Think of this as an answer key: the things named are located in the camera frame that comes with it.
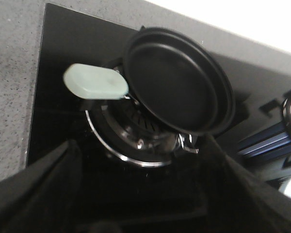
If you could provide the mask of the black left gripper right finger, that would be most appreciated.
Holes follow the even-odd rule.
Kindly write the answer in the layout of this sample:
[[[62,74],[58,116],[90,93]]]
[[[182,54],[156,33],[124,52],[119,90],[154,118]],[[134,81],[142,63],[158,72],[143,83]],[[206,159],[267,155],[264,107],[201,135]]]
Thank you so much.
[[[212,233],[291,233],[291,198],[228,156],[213,136],[201,138],[199,178]]]

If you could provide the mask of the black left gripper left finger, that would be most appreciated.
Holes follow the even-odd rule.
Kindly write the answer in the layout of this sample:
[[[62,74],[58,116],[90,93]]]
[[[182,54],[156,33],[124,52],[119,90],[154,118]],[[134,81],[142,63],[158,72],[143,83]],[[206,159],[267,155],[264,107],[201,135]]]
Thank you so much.
[[[0,233],[69,233],[82,155],[68,140],[0,182]]]

